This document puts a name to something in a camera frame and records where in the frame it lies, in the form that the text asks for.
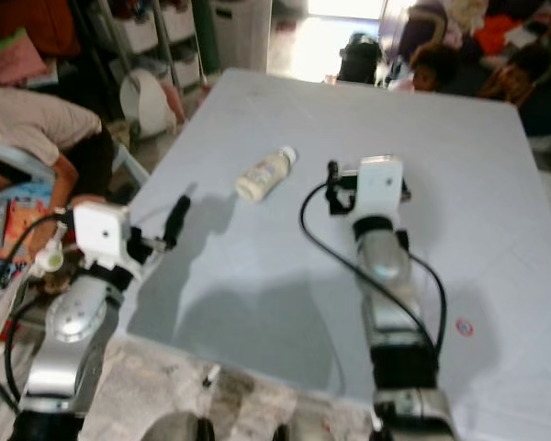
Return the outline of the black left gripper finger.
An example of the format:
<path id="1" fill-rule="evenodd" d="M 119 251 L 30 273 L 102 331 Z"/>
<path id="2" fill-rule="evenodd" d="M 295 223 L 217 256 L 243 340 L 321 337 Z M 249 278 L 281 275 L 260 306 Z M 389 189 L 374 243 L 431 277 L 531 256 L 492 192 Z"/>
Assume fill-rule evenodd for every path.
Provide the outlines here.
<path id="1" fill-rule="evenodd" d="M 176 245 L 182 230 L 185 226 L 185 218 L 190 209 L 191 198 L 187 195 L 182 195 L 172 206 L 170 213 L 167 214 L 165 223 L 163 224 L 163 244 L 166 249 L 172 249 Z"/>

